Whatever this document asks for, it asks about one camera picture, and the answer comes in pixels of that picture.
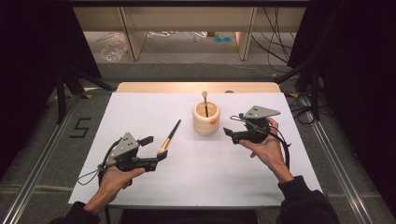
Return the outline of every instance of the hand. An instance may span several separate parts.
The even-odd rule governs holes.
[[[271,118],[267,118],[268,122],[274,128],[271,133],[277,134],[278,123]],[[275,174],[280,183],[288,182],[293,179],[288,167],[282,156],[280,142],[272,135],[268,136],[259,144],[254,144],[248,140],[240,140],[239,144],[250,149],[251,158],[259,157],[259,159],[268,166],[268,168]]]
[[[116,199],[121,189],[128,188],[132,178],[145,173],[144,168],[137,168],[129,172],[123,172],[112,166],[106,169],[99,190],[93,195],[84,209],[94,215],[98,215],[109,203]]]

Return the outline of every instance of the gray floor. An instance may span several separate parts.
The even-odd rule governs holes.
[[[169,37],[154,36],[147,39],[139,61],[131,62],[123,57],[120,63],[108,63],[99,56],[101,48],[107,40],[96,42],[105,33],[87,34],[92,47],[93,55],[103,75],[103,80],[113,86],[122,81],[150,81],[150,80],[190,80],[197,74],[206,74],[203,79],[215,81],[244,80],[244,81],[271,81],[274,71],[267,60],[267,53],[255,43],[251,43],[247,61],[240,61],[235,47],[233,34],[219,34],[229,36],[232,42],[214,42],[212,37],[204,40],[192,41],[184,33],[176,33]],[[261,43],[268,47],[268,42],[262,34],[254,34]],[[291,46],[290,34],[282,34],[284,44]],[[272,48],[279,56],[284,57],[280,48]],[[276,69],[288,70],[279,59],[270,57],[270,64]],[[284,92],[293,92],[295,78],[291,78],[281,85]],[[82,81],[85,87],[93,87],[91,83]],[[51,219],[64,216],[70,205],[67,204],[79,175],[80,168],[90,150],[92,140],[99,127],[100,120],[105,112],[106,104],[111,92],[102,90],[88,91],[90,99],[74,96],[67,99],[69,105],[74,105],[70,111],[70,118],[64,125],[63,134],[47,163],[47,166],[37,184],[35,191],[27,201],[18,223],[47,223]],[[359,159],[352,155],[353,149],[345,138],[344,132],[337,118],[331,116],[330,109],[320,110],[321,121],[332,147],[343,164],[346,174],[357,190],[364,206],[367,208],[372,223],[396,223],[390,211],[378,194],[374,184],[365,173]],[[79,119],[83,120],[84,127],[89,128],[84,138],[72,138],[73,135],[83,134],[76,130]],[[48,108],[44,111],[40,122],[29,143],[21,150],[18,157],[0,182],[0,217],[7,214],[18,195],[21,186],[28,179],[43,148],[46,147],[53,130],[56,128],[57,102],[55,94],[48,101]],[[324,153],[322,143],[317,138],[312,124],[303,125],[296,120],[296,125],[304,141],[308,156],[317,174],[323,192],[329,197],[342,223],[362,223],[355,216],[342,185],[340,185],[329,160]],[[256,210],[260,223],[275,223],[278,207],[260,208]],[[112,223],[120,218],[120,209],[111,209]]]

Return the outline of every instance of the black sleeve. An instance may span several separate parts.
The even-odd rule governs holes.
[[[280,208],[279,223],[340,223],[327,198],[318,190],[311,191],[302,176],[278,184],[285,196]]]
[[[85,203],[75,202],[73,207],[65,217],[57,217],[49,224],[97,224],[100,222],[99,216],[95,216],[83,209]]]

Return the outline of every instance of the person's left hand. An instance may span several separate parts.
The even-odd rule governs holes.
[[[106,169],[99,190],[93,195],[84,209],[94,215],[98,215],[109,203],[116,199],[121,189],[126,189],[131,179],[145,173],[144,168],[137,168],[129,172],[123,172],[112,166]]]

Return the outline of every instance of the person's right hand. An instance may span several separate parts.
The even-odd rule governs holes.
[[[267,118],[271,124],[271,133],[277,134],[278,123],[271,118]],[[254,144],[248,140],[240,140],[239,144],[250,149],[251,158],[257,156],[268,168],[274,172],[280,183],[284,183],[293,179],[284,159],[280,147],[280,142],[272,135],[268,136],[259,144]]]

